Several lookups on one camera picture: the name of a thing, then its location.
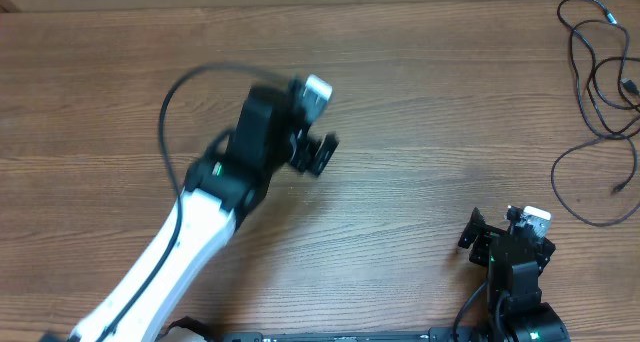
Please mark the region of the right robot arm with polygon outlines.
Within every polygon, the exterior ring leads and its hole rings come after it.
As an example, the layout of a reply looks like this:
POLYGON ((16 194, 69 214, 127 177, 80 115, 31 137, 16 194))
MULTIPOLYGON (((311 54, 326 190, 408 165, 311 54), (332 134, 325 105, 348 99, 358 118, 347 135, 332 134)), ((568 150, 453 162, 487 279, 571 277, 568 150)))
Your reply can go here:
POLYGON ((552 216, 537 207, 509 206, 506 229, 488 224, 475 208, 458 246, 469 260, 487 269, 486 280, 457 314, 451 337, 455 341, 570 342, 567 327, 542 301, 539 277, 555 252, 546 238, 552 216), (488 320, 468 333, 458 330, 464 313, 481 292, 487 294, 488 320))

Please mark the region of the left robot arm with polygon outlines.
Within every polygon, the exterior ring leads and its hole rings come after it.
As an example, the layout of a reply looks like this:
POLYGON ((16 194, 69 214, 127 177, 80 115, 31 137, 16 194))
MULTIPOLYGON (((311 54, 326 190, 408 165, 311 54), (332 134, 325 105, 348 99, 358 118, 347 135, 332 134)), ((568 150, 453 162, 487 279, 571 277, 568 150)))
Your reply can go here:
POLYGON ((202 268, 265 198, 273 174, 289 165, 322 173, 338 146, 309 130, 333 97, 315 75, 286 89, 254 85, 238 123, 189 168, 165 223, 115 289, 69 335, 72 341, 211 341, 189 318, 167 321, 202 268))

